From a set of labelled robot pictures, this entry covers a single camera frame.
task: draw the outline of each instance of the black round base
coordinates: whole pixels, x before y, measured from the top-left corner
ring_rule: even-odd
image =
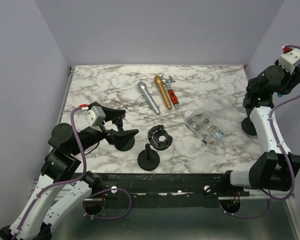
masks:
[[[257,131],[255,129],[255,126],[252,123],[252,121],[250,120],[250,118],[248,118],[248,117],[246,117],[241,122],[241,128],[248,135],[251,135],[251,136],[256,136],[257,135]]]
[[[160,157],[159,154],[151,150],[150,151],[150,160],[147,159],[147,153],[146,150],[143,150],[139,153],[138,156],[138,165],[140,168],[146,171],[152,171],[155,170],[160,164]]]
[[[115,144],[114,147],[120,152],[126,152],[132,149],[134,145],[135,145],[135,138],[132,137],[127,142],[125,142],[125,144],[118,143]]]

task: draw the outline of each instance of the white marble tabletop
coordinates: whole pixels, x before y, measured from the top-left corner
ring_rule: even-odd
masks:
[[[181,104],[168,110],[156,75],[172,76],[171,84]],[[157,116],[150,108],[137,83],[143,81],[160,108]],[[148,173],[137,163],[138,154],[148,143],[147,133],[155,125],[164,125],[173,136],[172,145],[158,151],[160,164],[153,173],[224,173],[226,170],[248,169],[260,156],[257,137],[247,136],[241,129],[246,117],[242,106],[247,79],[241,65],[90,65],[77,66],[70,85],[61,122],[70,124],[70,112],[80,104],[99,104],[125,109],[123,129],[139,129],[134,147],[120,152],[106,140],[87,156],[87,169],[96,173]],[[226,136],[213,146],[204,145],[184,124],[185,117],[204,106],[212,111]],[[76,127],[88,126],[83,113],[75,116]],[[107,122],[108,129],[117,130]],[[82,171],[82,164],[77,172]]]

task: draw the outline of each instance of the microphone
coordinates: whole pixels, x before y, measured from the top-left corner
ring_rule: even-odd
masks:
[[[155,111],[155,113],[157,115],[159,115],[160,114],[159,107],[157,106],[156,102],[154,101],[154,99],[152,98],[150,93],[148,92],[148,89],[147,89],[147,86],[145,85],[145,83],[143,81],[140,81],[140,82],[138,82],[137,86],[138,86],[139,91],[143,94],[143,96],[147,100],[150,107]]]

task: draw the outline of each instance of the black mount bracket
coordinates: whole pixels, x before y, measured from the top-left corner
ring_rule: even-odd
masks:
[[[165,140],[160,141],[159,138],[161,136],[164,136]],[[152,145],[155,149],[163,151],[170,147],[173,141],[173,137],[167,133],[167,131],[165,130],[165,126],[157,125],[149,130],[148,140],[150,142],[150,145]]]
[[[288,157],[296,176],[300,169],[300,156],[289,152]],[[288,191],[292,182],[285,156],[275,152],[264,152],[250,168],[249,182],[251,187],[257,189]]]

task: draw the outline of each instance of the gray wall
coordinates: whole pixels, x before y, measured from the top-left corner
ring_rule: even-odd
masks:
[[[285,0],[268,32],[249,62],[249,77],[255,77],[282,54],[281,46],[300,45],[300,0]],[[275,97],[278,104],[300,94],[300,84],[291,94]],[[288,103],[276,111],[281,133],[294,154],[300,155],[300,99]],[[296,178],[296,201],[300,213],[300,171]]]
[[[35,2],[0,0],[0,228],[29,199],[68,74]]]
[[[247,64],[283,0],[35,0],[65,59]]]

